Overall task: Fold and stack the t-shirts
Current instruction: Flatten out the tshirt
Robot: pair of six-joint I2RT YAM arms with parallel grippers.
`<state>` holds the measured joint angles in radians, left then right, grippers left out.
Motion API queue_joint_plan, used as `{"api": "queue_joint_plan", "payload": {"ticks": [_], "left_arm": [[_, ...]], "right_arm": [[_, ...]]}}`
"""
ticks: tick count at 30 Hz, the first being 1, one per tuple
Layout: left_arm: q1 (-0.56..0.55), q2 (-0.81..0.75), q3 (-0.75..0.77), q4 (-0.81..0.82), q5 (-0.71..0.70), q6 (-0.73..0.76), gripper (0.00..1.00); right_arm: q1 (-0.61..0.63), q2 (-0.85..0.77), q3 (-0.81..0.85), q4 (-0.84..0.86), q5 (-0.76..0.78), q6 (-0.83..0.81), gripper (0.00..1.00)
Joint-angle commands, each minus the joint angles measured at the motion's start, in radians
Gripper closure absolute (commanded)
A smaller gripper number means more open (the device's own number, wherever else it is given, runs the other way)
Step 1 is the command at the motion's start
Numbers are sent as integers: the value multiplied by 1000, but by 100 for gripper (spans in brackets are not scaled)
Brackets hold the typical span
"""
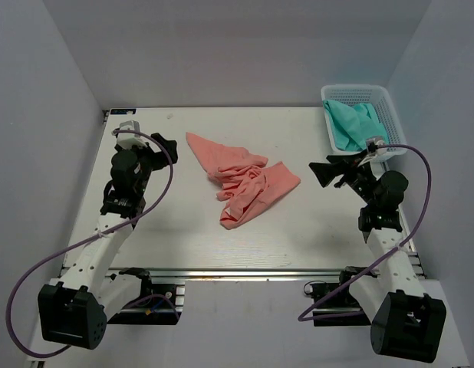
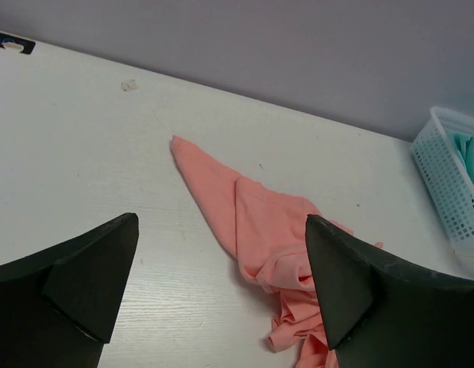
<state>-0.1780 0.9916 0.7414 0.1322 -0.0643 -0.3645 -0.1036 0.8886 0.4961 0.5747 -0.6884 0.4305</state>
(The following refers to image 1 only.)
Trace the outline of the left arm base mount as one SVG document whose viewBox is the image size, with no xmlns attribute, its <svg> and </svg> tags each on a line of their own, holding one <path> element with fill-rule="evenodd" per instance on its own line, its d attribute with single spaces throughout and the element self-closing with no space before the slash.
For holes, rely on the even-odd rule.
<svg viewBox="0 0 474 368">
<path fill-rule="evenodd" d="M 140 280 L 138 295 L 129 301 L 124 309 L 109 319 L 112 325 L 135 326 L 176 326 L 181 317 L 183 304 L 179 296 L 178 284 L 153 281 L 148 270 L 125 268 L 119 276 L 132 276 Z"/>
</svg>

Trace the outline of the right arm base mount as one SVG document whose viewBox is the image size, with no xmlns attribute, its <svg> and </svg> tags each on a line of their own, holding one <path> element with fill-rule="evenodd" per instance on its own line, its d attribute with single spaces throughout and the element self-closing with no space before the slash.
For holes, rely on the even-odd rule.
<svg viewBox="0 0 474 368">
<path fill-rule="evenodd" d="M 303 287 L 306 297 L 314 302 L 330 294 L 334 289 L 349 281 L 353 276 L 359 274 L 364 268 L 347 266 L 340 274 L 338 281 L 327 283 L 326 281 L 309 281 Z M 333 296 L 324 302 L 313 313 L 313 316 L 323 317 L 326 314 L 345 314 L 343 317 L 334 317 L 321 320 L 314 320 L 315 327 L 364 327 L 370 326 L 367 315 L 363 312 L 359 302 L 349 294 L 349 289 L 345 288 L 338 295 Z"/>
</svg>

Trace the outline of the pink t shirt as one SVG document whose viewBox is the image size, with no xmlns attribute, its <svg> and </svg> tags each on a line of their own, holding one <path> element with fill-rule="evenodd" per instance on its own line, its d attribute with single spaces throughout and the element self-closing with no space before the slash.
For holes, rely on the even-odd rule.
<svg viewBox="0 0 474 368">
<path fill-rule="evenodd" d="M 216 198 L 225 207 L 219 223 L 227 230 L 261 215 L 301 183 L 284 163 L 269 166 L 267 157 L 243 147 L 225 146 L 190 132 L 186 142 L 208 179 L 220 185 Z"/>
</svg>

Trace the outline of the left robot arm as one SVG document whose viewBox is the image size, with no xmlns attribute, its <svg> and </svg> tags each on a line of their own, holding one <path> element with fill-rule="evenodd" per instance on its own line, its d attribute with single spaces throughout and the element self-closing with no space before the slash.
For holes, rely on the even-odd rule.
<svg viewBox="0 0 474 368">
<path fill-rule="evenodd" d="M 94 239 L 82 247 L 75 263 L 55 284 L 46 284 L 38 294 L 44 340 L 93 350 L 113 316 L 128 305 L 152 301 L 154 289 L 147 270 L 132 267 L 108 272 L 143 213 L 151 173 L 172 168 L 178 160 L 176 141 L 158 133 L 151 137 L 158 151 L 126 130 L 117 135 Z"/>
</svg>

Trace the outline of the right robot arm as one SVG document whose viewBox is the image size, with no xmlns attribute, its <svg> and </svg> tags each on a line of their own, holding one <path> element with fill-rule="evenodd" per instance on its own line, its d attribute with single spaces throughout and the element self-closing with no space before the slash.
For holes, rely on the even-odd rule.
<svg viewBox="0 0 474 368">
<path fill-rule="evenodd" d="M 365 268 L 347 266 L 337 283 L 305 287 L 315 311 L 303 319 L 317 326 L 367 322 L 376 354 L 433 363 L 446 307 L 428 295 L 403 247 L 408 240 L 403 237 L 399 206 L 408 180 L 392 170 L 376 177 L 365 156 L 330 155 L 326 163 L 309 165 L 322 187 L 347 185 L 364 200 L 358 228 L 375 261 Z"/>
</svg>

